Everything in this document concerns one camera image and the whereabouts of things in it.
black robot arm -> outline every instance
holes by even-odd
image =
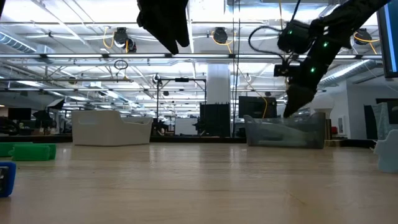
[[[350,0],[337,7],[330,15],[315,19],[310,25],[299,21],[290,21],[287,24],[279,36],[279,48],[296,54],[310,50],[307,58],[298,67],[290,66],[286,61],[275,67],[276,76],[289,78],[285,118],[313,100],[318,83],[340,48],[350,49],[350,37],[389,1]]]

fluorescent light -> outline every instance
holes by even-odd
[[[228,54],[177,54],[173,58],[229,58]]]
[[[24,85],[30,85],[30,86],[34,86],[34,87],[40,87],[42,86],[41,84],[37,83],[37,82],[32,82],[32,81],[17,81],[18,83],[24,84]]]
[[[275,59],[280,58],[278,55],[267,55],[267,54],[246,54],[237,55],[238,58],[262,58],[262,59]]]
[[[57,93],[57,92],[54,92],[54,91],[51,91],[51,93],[54,94],[54,95],[56,95],[56,96],[64,96],[64,95],[62,95],[61,93]]]
[[[165,54],[110,54],[110,58],[164,58]]]
[[[381,57],[381,55],[363,55],[362,59],[379,59],[379,60],[381,60],[382,57]]]
[[[108,50],[106,50],[106,49],[100,49],[100,50],[102,50],[102,51],[105,51],[106,53],[110,53]]]
[[[81,96],[69,96],[70,98],[74,100],[80,100],[80,101],[85,101],[87,98],[81,97]]]
[[[48,58],[101,58],[101,54],[48,54]]]
[[[159,99],[159,101],[205,101],[205,99]]]
[[[35,88],[9,88],[9,91],[40,91],[39,89]]]
[[[355,55],[336,55],[336,59],[352,59],[355,58]]]
[[[108,94],[108,96],[113,97],[113,98],[119,98],[119,95],[117,95],[113,91],[107,91],[106,94]]]
[[[102,88],[79,88],[77,91],[108,91],[108,89],[102,89]]]
[[[43,90],[44,91],[75,91],[74,89],[51,89],[51,88],[45,88]]]

wooden tabletop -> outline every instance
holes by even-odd
[[[59,144],[57,160],[17,165],[1,224],[398,220],[398,175],[379,172],[366,149]]]

white column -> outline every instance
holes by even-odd
[[[230,75],[229,64],[208,64],[207,104],[225,104],[231,101]]]

green object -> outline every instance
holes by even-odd
[[[48,146],[50,147],[50,160],[55,159],[55,155],[57,154],[57,145],[56,144],[33,144],[34,146]]]
[[[33,144],[32,142],[0,142],[0,157],[10,157],[9,151],[13,150],[15,144]]]
[[[47,161],[50,160],[50,146],[16,144],[9,154],[13,161]]]

